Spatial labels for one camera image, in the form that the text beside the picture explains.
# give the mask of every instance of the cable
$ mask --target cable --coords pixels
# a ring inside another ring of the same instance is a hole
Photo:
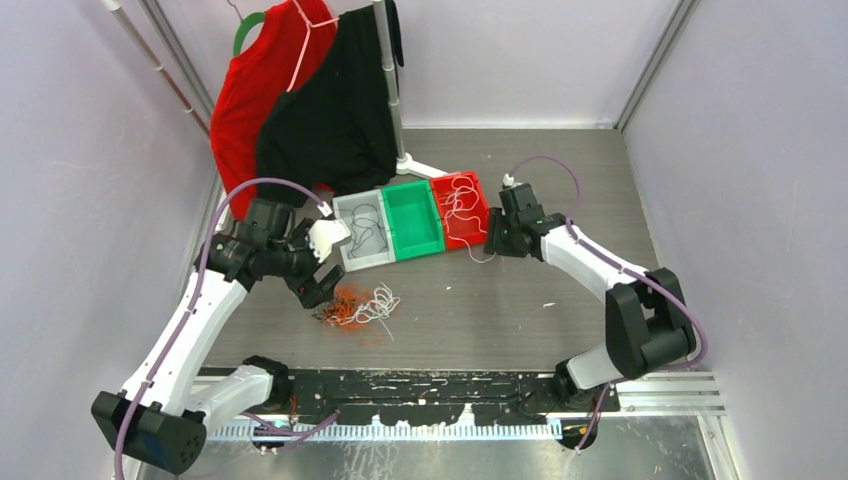
[[[468,180],[469,183],[471,183],[471,185],[470,186],[460,185],[459,187],[457,187],[455,182],[459,179]],[[456,176],[456,177],[453,178],[453,180],[451,180],[451,188],[453,189],[453,193],[448,195],[447,198],[445,199],[445,202],[442,203],[442,205],[451,205],[451,209],[448,210],[445,213],[445,228],[446,228],[446,233],[447,233],[448,238],[453,239],[453,240],[458,240],[458,241],[464,243],[465,246],[468,247],[468,256],[471,257],[471,260],[474,260],[477,263],[483,264],[483,263],[490,262],[490,261],[494,260],[496,255],[492,255],[491,257],[489,257],[485,260],[478,260],[478,259],[474,258],[474,254],[471,252],[471,243],[469,243],[468,240],[466,240],[464,238],[454,237],[450,234],[450,222],[448,222],[447,220],[451,217],[459,219],[459,220],[463,220],[463,221],[477,220],[477,231],[479,231],[481,233],[486,233],[486,230],[483,230],[483,220],[479,216],[474,215],[474,216],[471,216],[471,217],[461,217],[461,216],[457,215],[457,212],[472,212],[472,211],[474,211],[474,207],[476,207],[477,204],[480,203],[480,193],[477,191],[476,188],[474,188],[474,182],[466,176]],[[472,203],[470,207],[464,207],[463,206],[462,199],[460,198],[463,194],[474,194],[474,203]]]
[[[135,415],[135,411],[138,409],[138,405],[141,402],[141,398],[144,396],[145,392],[147,392],[147,389],[150,388],[150,385],[153,383],[154,377],[159,372],[159,368],[162,366],[162,363],[165,362],[165,358],[168,356],[168,353],[171,351],[171,348],[174,347],[174,343],[176,343],[177,338],[179,338],[180,333],[182,333],[186,323],[188,323],[188,319],[191,317],[195,305],[197,305],[197,300],[200,298],[200,289],[203,287],[203,279],[206,276],[206,264],[209,261],[209,248],[212,245],[212,237],[215,235],[215,225],[218,224],[218,220],[221,218],[221,215],[224,214],[224,211],[226,210],[227,206],[239,192],[241,192],[245,188],[251,187],[259,183],[273,183],[294,188],[295,190],[300,191],[307,197],[311,198],[315,203],[317,203],[318,208],[325,216],[328,215],[327,212],[332,212],[332,208],[327,205],[326,202],[318,198],[318,196],[312,193],[309,189],[289,180],[269,177],[254,178],[252,180],[243,182],[242,184],[234,188],[224,198],[221,204],[218,205],[218,208],[215,210],[214,215],[212,215],[212,220],[209,222],[209,227],[206,229],[206,237],[203,240],[203,248],[201,249],[200,253],[200,265],[198,265],[197,267],[197,284],[194,286],[194,292],[192,292],[191,294],[191,298],[189,299],[188,305],[186,306],[186,310],[183,313],[183,316],[180,319],[179,323],[177,323],[177,326],[174,328],[174,331],[171,333],[171,336],[168,337],[168,341],[165,342],[165,346],[162,347],[162,351],[159,352],[159,356],[156,357],[156,360],[153,362],[153,365],[147,372],[144,381],[141,382],[141,385],[138,388],[138,392],[136,392],[135,396],[130,402],[129,407],[127,408],[127,412],[124,414],[124,417],[121,420],[121,426],[120,428],[118,428],[118,438],[115,440],[114,458],[116,480],[125,480],[123,469],[124,442],[127,439],[127,432],[129,431],[130,421],[132,420],[133,415]]]
[[[583,445],[586,444],[586,440],[589,439],[589,434],[592,433],[592,429],[595,428],[595,425],[601,420],[601,406],[604,404],[604,399],[607,397],[607,393],[609,393],[610,384],[607,383],[604,385],[604,388],[601,389],[601,395],[598,397],[598,401],[595,403],[595,410],[592,411],[592,418],[589,420],[589,426],[586,427],[586,433],[580,437],[580,442],[577,443],[577,447],[574,449],[577,452],[577,455],[580,455],[580,450],[583,448]]]
[[[374,213],[376,213],[377,220],[374,220],[374,219],[371,219],[371,218],[368,218],[368,217],[357,218],[358,214],[356,213],[356,211],[359,210],[362,207],[373,208]],[[351,247],[350,250],[348,250],[348,253],[347,253],[348,259],[358,258],[356,255],[354,255],[354,253],[357,250],[359,250],[359,248],[362,247],[362,245],[365,244],[366,240],[368,240],[368,239],[370,239],[371,237],[374,236],[374,230],[373,229],[375,227],[377,228],[377,231],[380,233],[380,237],[383,239],[383,246],[380,248],[379,253],[388,251],[389,241],[388,241],[388,238],[386,237],[386,228],[380,222],[380,220],[381,220],[380,219],[380,211],[377,209],[377,207],[375,207],[374,205],[371,205],[370,203],[363,203],[361,205],[357,205],[352,210],[339,209],[339,212],[350,212],[349,226],[350,226],[350,234],[351,234],[351,243],[353,244],[353,246]],[[371,222],[371,225],[369,225],[369,226],[361,225],[359,223],[361,221]],[[360,228],[364,231],[361,234],[358,234],[353,227],[358,227],[358,228]],[[362,236],[365,235],[365,231],[370,233],[370,235],[368,235],[365,238],[362,238]]]
[[[308,437],[308,436],[312,435],[313,433],[318,433],[318,432],[320,432],[321,430],[324,429],[324,427],[320,427],[320,425],[319,425],[320,428],[315,427],[315,428],[312,428],[312,429],[309,429],[309,430],[304,430],[302,432],[295,432],[294,430],[285,430],[285,429],[282,429],[280,427],[277,427],[273,423],[271,423],[267,420],[264,420],[262,417],[260,417],[256,414],[250,413],[250,412],[244,412],[244,413],[242,413],[242,416],[245,416],[245,417],[253,420],[254,422],[262,425],[263,427],[267,428],[268,431],[271,432],[271,433],[276,433],[277,435],[283,435],[283,436],[286,436],[286,437],[304,437],[304,436]]]
[[[693,366],[701,363],[701,360],[704,359],[704,357],[707,355],[707,351],[709,350],[709,342],[707,341],[707,335],[704,332],[704,328],[701,325],[701,322],[698,321],[698,318],[695,317],[695,314],[692,313],[692,311],[689,310],[689,308],[686,305],[684,305],[683,302],[681,302],[677,297],[672,295],[671,292],[669,292],[668,290],[663,288],[657,282],[651,280],[650,278],[646,277],[645,275],[642,275],[641,273],[634,272],[633,270],[622,266],[621,264],[619,264],[618,262],[616,262],[615,260],[613,260],[612,258],[607,256],[606,254],[604,254],[603,252],[601,252],[600,250],[598,250],[597,248],[592,246],[590,243],[588,243],[585,240],[583,240],[582,238],[580,238],[579,235],[577,235],[577,232],[574,230],[574,225],[573,225],[574,220],[573,220],[573,218],[574,218],[574,215],[577,213],[577,210],[580,208],[580,206],[583,205],[583,185],[580,182],[580,177],[577,176],[577,172],[575,172],[567,163],[565,163],[565,161],[563,161],[559,158],[552,157],[552,156],[549,156],[549,155],[536,155],[536,156],[527,158],[527,159],[523,160],[522,162],[518,163],[518,165],[514,166],[512,168],[512,170],[510,170],[508,175],[514,179],[516,172],[518,172],[518,169],[521,168],[522,166],[524,166],[525,164],[527,164],[528,162],[532,161],[532,160],[549,160],[549,161],[558,163],[563,168],[565,168],[568,171],[568,173],[571,175],[571,179],[574,181],[574,187],[577,190],[577,200],[574,202],[574,205],[565,214],[565,228],[568,230],[568,233],[569,233],[569,235],[571,235],[571,238],[573,238],[577,242],[578,245],[580,245],[581,247],[588,250],[592,255],[596,256],[598,259],[600,259],[601,261],[603,261],[607,265],[609,265],[612,268],[614,268],[614,269],[616,269],[616,270],[618,270],[618,271],[620,271],[620,272],[622,272],[622,273],[644,283],[645,285],[651,287],[655,292],[662,295],[666,300],[671,302],[672,305],[677,307],[677,309],[680,310],[683,313],[683,315],[685,315],[686,318],[689,319],[689,322],[692,324],[692,327],[695,329],[695,331],[698,334],[698,344],[700,346],[700,348],[698,350],[698,354],[695,355],[695,357],[692,360],[688,360],[688,361],[681,362],[681,363],[671,364],[671,365],[668,365],[666,368],[671,369],[671,370],[681,370],[681,369],[693,367]],[[618,379],[618,380],[614,380],[613,382],[610,382],[610,383],[618,383],[618,382],[623,381],[623,380],[624,379],[621,378],[621,379]],[[601,396],[601,401],[599,401],[598,405],[595,406],[595,412],[592,414],[592,420],[589,422],[590,428],[588,430],[586,430],[586,433],[583,434],[583,438],[580,439],[580,443],[577,445],[577,453],[578,454],[580,453],[580,448],[582,448],[583,444],[586,443],[586,440],[589,438],[589,432],[592,431],[592,427],[594,426],[595,423],[597,423],[597,421],[600,418],[600,411],[601,411],[600,406],[603,403],[603,396],[610,389],[610,383],[607,383],[606,385],[604,385],[604,388],[602,390],[602,392],[604,392],[604,394]]]
[[[392,341],[395,341],[395,337],[383,320],[388,320],[389,315],[398,305],[400,305],[400,297],[395,297],[392,290],[385,283],[381,283],[379,287],[374,289],[374,298],[359,305],[353,315],[349,317],[333,315],[327,321],[333,326],[342,327],[352,322],[370,323],[372,320],[377,320],[386,329],[386,333],[389,334]]]
[[[257,423],[259,423],[260,425],[267,428],[270,432],[276,433],[277,435],[282,435],[282,436],[286,436],[286,437],[299,436],[299,438],[296,438],[295,440],[292,440],[292,441],[286,443],[282,447],[277,448],[275,453],[279,453],[279,452],[282,452],[284,450],[293,449],[294,447],[296,447],[296,446],[300,445],[301,443],[303,443],[304,441],[306,441],[306,439],[308,437],[315,435],[316,433],[320,432],[321,430],[324,430],[325,428],[332,425],[333,422],[336,420],[336,418],[338,418],[338,413],[333,412],[327,418],[322,420],[321,423],[319,423],[318,425],[316,425],[312,429],[306,430],[304,432],[292,432],[292,431],[289,431],[289,430],[283,430],[283,429],[277,428],[273,424],[271,424],[270,422],[263,420],[262,418],[254,415],[252,413],[244,412],[244,413],[242,413],[242,415],[250,418],[251,420],[253,420]],[[178,478],[181,478],[182,480],[201,480],[201,479],[215,478],[218,475],[220,475],[221,473],[223,473],[224,471],[234,467],[237,463],[241,462],[245,458],[250,457],[252,455],[254,455],[253,451],[243,453],[243,454],[239,455],[238,457],[228,461],[226,464],[224,464],[220,468],[213,470],[210,473],[206,473],[206,474],[203,474],[203,475],[189,475],[189,476],[178,477]]]

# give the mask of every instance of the pink hanger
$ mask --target pink hanger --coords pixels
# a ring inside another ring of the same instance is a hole
[[[306,23],[306,38],[303,39],[303,47],[300,49],[300,56],[297,58],[297,65],[294,67],[294,75],[292,75],[292,81],[289,83],[289,88],[286,89],[287,92],[290,92],[292,87],[294,87],[294,82],[297,79],[297,74],[300,72],[300,64],[303,63],[303,56],[306,54],[306,46],[309,45],[309,35],[312,33],[313,28],[323,27],[325,25],[330,25],[339,21],[339,18],[331,18],[326,22],[321,23],[312,23],[309,18],[306,17],[306,13],[303,12],[303,9],[300,7],[300,3],[297,0],[291,0],[294,2],[295,7],[297,7],[298,13],[300,13],[301,18],[303,18],[304,23]]]

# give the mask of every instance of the orange string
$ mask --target orange string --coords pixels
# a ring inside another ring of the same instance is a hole
[[[373,325],[350,322],[348,319],[356,313],[360,305],[368,302],[369,294],[355,284],[339,285],[333,300],[321,315],[324,332],[332,337],[359,332],[359,345],[373,347],[379,345],[383,335]],[[373,334],[374,340],[366,341],[366,333]]]

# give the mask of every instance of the metal pole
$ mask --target metal pole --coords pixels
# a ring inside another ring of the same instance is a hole
[[[392,129],[395,133],[398,160],[406,159],[406,146],[403,144],[403,124],[400,120],[400,97],[397,91],[397,72],[395,58],[392,55],[392,37],[389,33],[389,16],[384,0],[374,0],[374,17],[377,19],[377,36],[380,38],[380,52],[383,59],[383,73],[389,88],[389,113],[392,115]]]
[[[165,68],[165,65],[162,64],[162,62],[159,60],[159,57],[156,56],[156,53],[153,51],[152,48],[150,48],[150,45],[147,43],[144,37],[141,36],[141,33],[139,33],[138,29],[132,23],[130,17],[127,16],[126,12],[124,12],[124,9],[121,7],[121,5],[114,0],[104,0],[103,3],[106,5],[106,8],[108,8],[115,15],[115,18],[118,19],[118,22],[120,22],[122,27],[124,27],[124,30],[130,36],[133,43],[135,43],[138,49],[141,50],[144,56],[147,57],[147,59],[150,61],[151,65],[153,65],[153,71],[159,72],[159,74],[162,75],[162,78],[165,79],[165,82],[167,82],[168,86],[171,87],[171,91],[174,92],[174,95],[176,95],[180,102],[183,104],[183,109],[185,110],[185,112],[191,115],[191,118],[194,119],[195,123],[197,123],[197,126],[200,127],[200,129],[203,130],[203,133],[205,133],[208,137],[209,127],[206,126],[206,123],[204,123],[203,119],[197,113],[197,110],[195,110],[194,107],[191,105],[191,102],[185,96],[182,89],[180,89],[180,86],[177,85],[177,82],[174,81],[174,78],[171,76],[171,74],[168,73],[168,70]]]
[[[174,27],[171,26],[171,22],[168,20],[168,16],[165,15],[165,11],[162,9],[159,0],[137,1],[144,9],[144,13],[147,15],[148,20],[150,20],[153,28],[156,29],[159,39],[162,40],[165,48],[168,49],[168,53],[171,54],[171,57],[176,62],[177,68],[182,73],[183,78],[188,82],[190,91],[194,94],[194,98],[197,99],[198,110],[200,110],[204,118],[212,118],[215,101],[212,100],[209,90],[203,84],[203,80],[200,79],[200,74],[191,62],[188,52],[186,52],[185,47],[180,42]]]
[[[651,54],[651,58],[642,70],[642,74],[639,76],[639,80],[636,82],[633,91],[630,92],[627,103],[624,104],[624,110],[621,112],[621,117],[615,125],[617,130],[623,132],[630,123],[630,120],[633,119],[633,115],[636,113],[636,109],[639,108],[639,104],[642,103],[648,87],[653,83],[660,66],[665,62],[668,53],[674,46],[674,42],[680,36],[686,21],[692,15],[692,12],[695,11],[695,7],[698,6],[699,2],[700,0],[678,1],[677,7],[675,7],[674,12],[671,14],[671,18],[669,18],[665,30],[657,42],[656,48],[654,48],[654,52]]]

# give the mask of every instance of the green hanger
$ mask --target green hanger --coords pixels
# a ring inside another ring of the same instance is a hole
[[[250,30],[265,21],[265,12],[251,13],[241,21],[239,29],[236,30],[236,38],[233,41],[233,56],[237,57],[241,54],[241,47],[244,46],[244,39]]]

